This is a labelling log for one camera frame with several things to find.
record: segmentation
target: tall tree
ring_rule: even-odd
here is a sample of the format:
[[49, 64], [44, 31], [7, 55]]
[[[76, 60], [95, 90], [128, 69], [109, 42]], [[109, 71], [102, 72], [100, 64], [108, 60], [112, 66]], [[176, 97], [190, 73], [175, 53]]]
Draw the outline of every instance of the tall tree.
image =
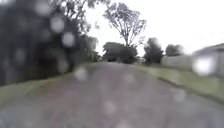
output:
[[181, 45], [172, 45], [169, 44], [166, 47], [166, 56], [179, 56], [182, 55], [183, 51], [182, 51], [182, 46]]
[[145, 47], [145, 61], [147, 64], [150, 63], [160, 63], [163, 51], [158, 43], [157, 38], [149, 38]]
[[110, 0], [53, 0], [52, 4], [59, 7], [64, 15], [77, 23], [80, 31], [85, 34], [90, 29], [90, 24], [86, 21], [86, 6], [94, 8], [95, 5], [103, 3], [109, 4]]
[[124, 3], [112, 4], [104, 14], [110, 25], [124, 38], [126, 46], [131, 46], [146, 27], [146, 20], [141, 20], [139, 16], [138, 11], [129, 9]]

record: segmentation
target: roof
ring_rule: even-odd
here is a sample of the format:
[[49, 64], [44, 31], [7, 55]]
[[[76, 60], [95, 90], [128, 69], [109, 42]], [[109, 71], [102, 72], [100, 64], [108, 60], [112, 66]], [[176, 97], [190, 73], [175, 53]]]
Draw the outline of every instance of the roof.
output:
[[196, 53], [205, 53], [205, 52], [211, 52], [211, 51], [224, 51], [224, 43], [205, 47], [205, 48], [197, 51]]

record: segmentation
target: water droplet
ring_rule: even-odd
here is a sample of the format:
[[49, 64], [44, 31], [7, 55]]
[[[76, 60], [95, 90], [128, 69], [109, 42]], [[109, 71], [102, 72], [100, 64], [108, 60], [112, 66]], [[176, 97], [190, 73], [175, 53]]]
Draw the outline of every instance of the water droplet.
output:
[[174, 101], [183, 102], [186, 99], [187, 93], [183, 89], [173, 89], [171, 90], [174, 93]]
[[65, 47], [72, 47], [75, 43], [75, 38], [71, 32], [67, 32], [63, 35], [62, 42]]
[[41, 33], [41, 38], [43, 41], [49, 41], [50, 40], [50, 37], [51, 37], [51, 33], [49, 30], [44, 30], [42, 33]]
[[78, 68], [78, 69], [74, 72], [74, 77], [75, 77], [77, 80], [79, 80], [79, 81], [81, 81], [81, 82], [84, 82], [84, 81], [86, 81], [87, 78], [88, 78], [88, 72], [86, 71], [85, 68], [80, 67], [80, 68]]
[[25, 62], [25, 52], [22, 49], [17, 49], [14, 55], [14, 59], [17, 64], [23, 64]]
[[66, 71], [68, 71], [68, 68], [69, 68], [68, 62], [63, 59], [59, 60], [57, 64], [57, 68], [59, 73], [65, 73]]
[[120, 123], [116, 126], [116, 128], [131, 128], [131, 125], [125, 121], [125, 120], [122, 120], [120, 121]]
[[193, 60], [192, 68], [200, 76], [207, 76], [215, 71], [216, 60], [212, 56], [198, 57]]
[[111, 117], [116, 113], [117, 106], [113, 102], [107, 101], [104, 103], [104, 110], [106, 115]]
[[37, 14], [41, 16], [49, 16], [51, 13], [49, 4], [44, 0], [37, 1], [37, 3], [35, 4], [35, 10]]
[[123, 76], [124, 82], [127, 84], [133, 84], [135, 82], [135, 78], [131, 74], [125, 74]]
[[60, 17], [53, 17], [51, 18], [51, 29], [56, 32], [60, 33], [64, 29], [64, 21]]

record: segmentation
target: grass verge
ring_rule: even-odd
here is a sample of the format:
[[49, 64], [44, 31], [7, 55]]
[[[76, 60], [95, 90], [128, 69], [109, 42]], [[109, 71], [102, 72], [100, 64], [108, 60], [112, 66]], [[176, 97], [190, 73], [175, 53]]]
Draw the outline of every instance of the grass verge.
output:
[[200, 77], [191, 71], [163, 67], [135, 67], [173, 85], [191, 90], [224, 104], [224, 80], [220, 78]]

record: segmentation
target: road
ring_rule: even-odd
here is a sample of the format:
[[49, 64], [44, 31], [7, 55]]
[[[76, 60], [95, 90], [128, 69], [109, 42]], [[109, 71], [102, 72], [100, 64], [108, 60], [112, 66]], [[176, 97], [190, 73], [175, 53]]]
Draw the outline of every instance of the road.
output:
[[122, 64], [80, 68], [0, 110], [1, 128], [223, 128], [224, 106]]

